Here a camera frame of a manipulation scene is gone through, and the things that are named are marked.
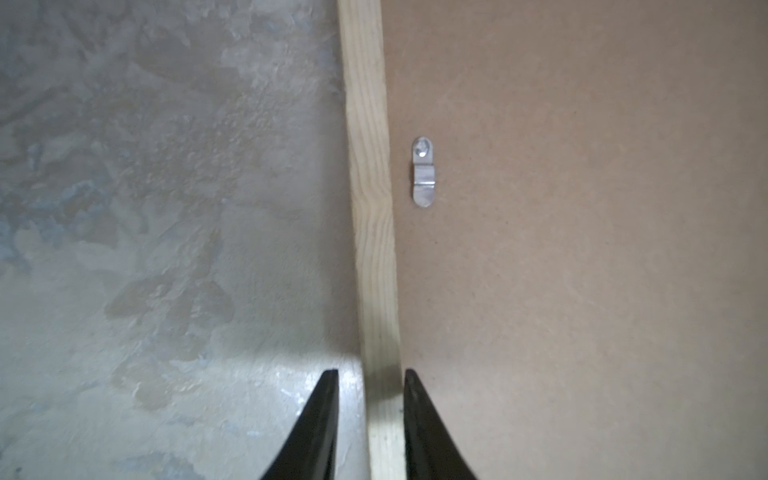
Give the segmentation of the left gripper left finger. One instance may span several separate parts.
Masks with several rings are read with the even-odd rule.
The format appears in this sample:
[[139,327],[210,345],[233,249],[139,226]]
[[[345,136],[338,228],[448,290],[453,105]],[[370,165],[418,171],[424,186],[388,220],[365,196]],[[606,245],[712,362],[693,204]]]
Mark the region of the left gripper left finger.
[[333,480],[339,418],[339,372],[325,370],[263,480]]

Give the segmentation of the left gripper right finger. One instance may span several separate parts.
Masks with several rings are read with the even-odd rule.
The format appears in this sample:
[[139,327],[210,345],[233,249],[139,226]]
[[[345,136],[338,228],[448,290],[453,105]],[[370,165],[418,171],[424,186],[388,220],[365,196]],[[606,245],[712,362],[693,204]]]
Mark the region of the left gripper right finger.
[[404,432],[409,480],[476,480],[418,374],[404,375]]

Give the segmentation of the wooden picture frame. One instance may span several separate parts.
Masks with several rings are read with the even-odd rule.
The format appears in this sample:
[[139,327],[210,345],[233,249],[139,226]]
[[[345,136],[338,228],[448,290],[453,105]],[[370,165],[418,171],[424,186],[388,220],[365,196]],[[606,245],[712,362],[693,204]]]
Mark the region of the wooden picture frame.
[[370,476],[404,479],[403,372],[382,10],[378,1],[340,1],[337,6]]

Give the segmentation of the brown cardboard backing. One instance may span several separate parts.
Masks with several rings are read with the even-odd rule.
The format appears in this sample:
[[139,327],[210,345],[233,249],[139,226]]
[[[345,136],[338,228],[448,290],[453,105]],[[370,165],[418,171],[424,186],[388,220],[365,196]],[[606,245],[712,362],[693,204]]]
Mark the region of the brown cardboard backing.
[[766,3],[382,11],[402,358],[474,473],[765,478]]

